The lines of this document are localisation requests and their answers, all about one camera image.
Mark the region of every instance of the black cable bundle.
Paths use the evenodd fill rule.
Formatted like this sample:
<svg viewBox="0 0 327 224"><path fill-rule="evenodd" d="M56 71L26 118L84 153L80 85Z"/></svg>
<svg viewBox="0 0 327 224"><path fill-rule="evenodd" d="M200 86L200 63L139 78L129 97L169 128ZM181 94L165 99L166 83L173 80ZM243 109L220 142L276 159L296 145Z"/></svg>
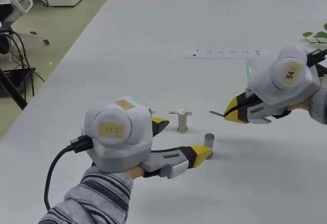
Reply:
<svg viewBox="0 0 327 224"><path fill-rule="evenodd" d="M12 60L13 62L15 62L18 66L15 67L15 69L17 69L19 66L23 69L23 73L25 74L24 69L27 67L29 72L31 72L31 66L30 63L28 61L27 55L26 55L26 49L25 49L25 45L21 39L21 37L13 30L9 30L8 32L14 34L15 36L17 36L17 38L19 39L19 42L21 43L22 46L22 53L21 50L18 46L17 41L12 37L11 34L9 33L0 33L0 37L6 37L9 40L9 45L7 45L6 43L3 43L0 41L0 49L2 50L7 50L7 52L9 52L12 55ZM17 48L18 51L18 56L16 54L13 53L12 48L11 48L11 43L14 43L14 45ZM17 58L19 60L20 63L14 61L13 57ZM32 85L32 95L35 95L35 90L34 90L34 79L33 79L33 73L35 73L43 82L44 79L37 73L37 72L31 72L31 85ZM26 101L26 79L24 78L24 99Z"/></svg>

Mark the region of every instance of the black cable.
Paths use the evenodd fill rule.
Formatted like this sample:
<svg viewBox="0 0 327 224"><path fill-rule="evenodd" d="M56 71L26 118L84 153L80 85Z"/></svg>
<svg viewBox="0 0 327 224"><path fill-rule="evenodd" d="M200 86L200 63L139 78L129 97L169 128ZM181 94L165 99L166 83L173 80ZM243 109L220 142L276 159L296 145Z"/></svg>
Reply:
<svg viewBox="0 0 327 224"><path fill-rule="evenodd" d="M13 60L13 62L15 62L16 64L18 64L16 61L14 61L14 59L13 59L13 57L16 57L19 61L21 61L21 64L18 64L18 65L20 65L21 67L22 67L22 69L24 69L25 67L28 67L29 68L29 70L31 71L31 66L30 66L30 64L29 64L29 61L28 61L28 59L27 59L27 54L26 54L26 49L25 49L25 45L24 45L24 43L23 43L23 41L22 41L22 39L21 39L21 37L15 32L15 31L13 31L12 30L12 33L13 34L15 34L18 38L19 38L19 40L20 40L20 42L21 42L21 45L22 45L22 48L23 48L23 55L21 54L21 52L20 52L20 49L18 48L18 45L17 45L17 42L12 38L12 36L10 36L9 34L4 34L6 37L8 37L9 38L9 40L10 40L10 44L11 44L11 41L14 41L14 43L15 43L15 45L16 45L16 48L17 48L17 50L18 50L18 54L19 54L19 56L17 56L17 55L15 55L14 53L13 53L13 51L12 51L12 47L11 47L11 45L10 45L10 50L8 50L11 54L12 54L12 60ZM45 82L45 80L37 73L37 72L34 72L43 82ZM31 73L31 85L32 85L32 93L33 93L33 96L35 95L35 92L34 92L34 79L33 79L33 73ZM25 97L25 99L26 99L26 79L24 79L24 97Z"/></svg>
<svg viewBox="0 0 327 224"><path fill-rule="evenodd" d="M18 62L16 62L16 61L14 61L14 60L12 60L14 63L16 63L19 67L21 67L21 64L19 64ZM45 80L37 73L37 72L34 72L43 82L45 82Z"/></svg>
<svg viewBox="0 0 327 224"><path fill-rule="evenodd" d="M12 41L13 39L9 39L9 48L10 48L10 50L9 50L9 52L11 53L11 59L14 61L14 58L13 58L13 56L14 56L14 52L12 51L12 47L11 47L11 41ZM24 61L23 61L23 59L20 59L20 61L21 61L21 66L23 66L24 65ZM23 74L24 74L24 81L23 81L23 83L24 83L24 100L25 101L27 101L27 99L26 99L26 96L27 96L27 90L26 90L26 80L25 80L25 71L23 70Z"/></svg>
<svg viewBox="0 0 327 224"><path fill-rule="evenodd" d="M48 211L51 209L51 206L49 204L50 182L51 182L51 177L52 177L53 170L54 170L56 164L58 163L58 160L65 153L74 151L77 154L77 153L83 152L83 151L88 150L88 149L91 149L91 148L93 148L92 138L90 138L90 137L88 137L86 135L79 136L76 139L71 140L71 144L68 145L63 150L61 150L60 153L58 153L58 155L52 161L52 163L51 163L51 165L49 167L48 175L46 176L45 188L44 188L44 196L43 196L45 207L46 207L46 209Z"/></svg>
<svg viewBox="0 0 327 224"><path fill-rule="evenodd" d="M19 60L21 60L21 58L19 57L19 56L17 56L17 55L15 55L12 51L9 51L10 53L11 53L11 55L12 55L12 57L15 57L15 58L17 58L17 59L19 59ZM37 72L34 72L43 82L45 82L45 80L37 73Z"/></svg>
<svg viewBox="0 0 327 224"><path fill-rule="evenodd" d="M21 39L21 37L15 32L13 31L13 34L17 36L17 38L19 39L20 43L21 43L21 47L22 47L22 52L23 52L23 55L24 55L24 58L26 63L27 63L27 66L29 67L29 71L31 72L31 66L30 66L30 62L29 60L27 59L27 55L26 55L26 49L25 49L25 45ZM35 95L35 92L34 92L34 80L33 80L33 73L31 73L31 85L32 85L32 95L34 96Z"/></svg>
<svg viewBox="0 0 327 224"><path fill-rule="evenodd" d="M50 210L50 204L49 204L49 188L50 188L50 182L51 182L51 176L53 173L53 170L58 162L58 160L65 154L68 153L70 151L73 151L74 147L69 145L66 148L64 148L63 150L60 151L60 153L58 153L58 155L55 157L55 159L52 161L49 171L48 171L48 175L46 176L46 182L45 182L45 188L44 188L44 203L45 203L45 207L46 210Z"/></svg>

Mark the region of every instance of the black power cord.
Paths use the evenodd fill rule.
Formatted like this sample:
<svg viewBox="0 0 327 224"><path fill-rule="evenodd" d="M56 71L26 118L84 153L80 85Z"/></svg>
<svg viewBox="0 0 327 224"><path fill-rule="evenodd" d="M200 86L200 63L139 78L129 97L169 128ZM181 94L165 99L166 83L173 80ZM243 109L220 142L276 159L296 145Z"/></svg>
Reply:
<svg viewBox="0 0 327 224"><path fill-rule="evenodd" d="M8 34L8 33L1 33L2 36L5 36L6 38L8 38L10 40L9 44L11 43L11 41L15 44L16 48L17 48L17 51L18 51L18 54L20 56L19 60L21 61L21 65L22 65L22 69L23 69L23 73L25 75L25 71L24 71L24 58L23 58L23 55L21 54L21 51L18 47L18 44L16 42L16 40L14 40L14 38ZM9 49L8 49L8 52L11 52L11 55L13 56L13 52L11 50L11 45L9 45ZM24 82L24 100L26 101L26 79L24 78L23 80Z"/></svg>
<svg viewBox="0 0 327 224"><path fill-rule="evenodd" d="M51 206L49 204L49 189L50 189L51 177L52 177L53 170L54 170L56 164L58 163L59 159L65 153L74 151L77 154L77 153L89 150L91 148L93 148L92 138L90 138L86 135L79 136L76 139L71 140L71 144L68 145L67 147L65 147L63 150L61 150L57 154L57 156L54 158L54 160L52 161L52 163L49 167L48 175L46 176L44 196L43 196L44 204L48 211L51 209Z"/></svg>
<svg viewBox="0 0 327 224"><path fill-rule="evenodd" d="M29 63L28 58L27 58L27 54L26 54L26 49L25 49L24 42L22 41L21 37L15 31L8 30L8 32L9 33L0 33L0 35L6 36L10 40L10 45L9 45L10 49L8 49L7 47L5 47L1 43L0 43L0 46L2 46L2 48L4 48L4 49L7 49L8 50L8 52L12 55L13 62L15 62L16 64L18 64L22 69L24 69L25 67L27 67L27 68L29 68L29 71L31 71L31 66L30 66L30 63ZM23 54L21 53L20 48L18 47L17 42L11 36L10 33L16 35L17 38L19 39L19 42L21 43L21 46L22 46L22 52L23 52ZM11 47L11 42L13 42L15 44L15 46L17 48L17 51L18 51L18 56L13 53L12 47ZM19 64L18 62L14 61L13 57L16 57L21 62L21 64ZM45 82L45 80L37 72L33 72L33 73L35 73L43 82ZM33 73L31 73L31 85L32 85L32 95L34 96L35 95L35 91L34 91ZM26 101L26 79L24 79L24 98L25 98L25 101Z"/></svg>

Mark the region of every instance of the metal cylinder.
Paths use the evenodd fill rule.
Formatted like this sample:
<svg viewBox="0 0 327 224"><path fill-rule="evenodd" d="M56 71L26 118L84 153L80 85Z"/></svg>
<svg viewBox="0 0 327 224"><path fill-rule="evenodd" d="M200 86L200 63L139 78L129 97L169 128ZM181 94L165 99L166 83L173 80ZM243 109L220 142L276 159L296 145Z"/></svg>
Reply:
<svg viewBox="0 0 327 224"><path fill-rule="evenodd" d="M188 127L186 126L188 118L188 112L186 109L179 109L178 111L178 128L177 131L179 133L184 134L186 131L188 131Z"/></svg>
<svg viewBox="0 0 327 224"><path fill-rule="evenodd" d="M210 147L212 149L214 147L214 141L215 141L215 136L211 133L207 133L204 136L203 146ZM212 158L213 154L214 153L211 152L211 154L207 157L207 159Z"/></svg>

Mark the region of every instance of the label sticker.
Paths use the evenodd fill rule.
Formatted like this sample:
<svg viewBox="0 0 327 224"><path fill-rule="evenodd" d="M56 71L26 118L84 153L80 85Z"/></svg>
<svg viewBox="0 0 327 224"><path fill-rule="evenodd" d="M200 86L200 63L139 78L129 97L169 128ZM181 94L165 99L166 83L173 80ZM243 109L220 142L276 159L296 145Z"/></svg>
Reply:
<svg viewBox="0 0 327 224"><path fill-rule="evenodd" d="M101 137L123 138L125 126L114 122L100 122L98 126L98 135Z"/></svg>
<svg viewBox="0 0 327 224"><path fill-rule="evenodd" d="M135 106L132 103L129 103L128 101L122 99L115 102L118 106L122 107L124 110L128 110L131 108L135 108Z"/></svg>
<svg viewBox="0 0 327 224"><path fill-rule="evenodd" d="M300 78L303 66L297 62L290 62L287 65L283 81L287 86L293 86Z"/></svg>

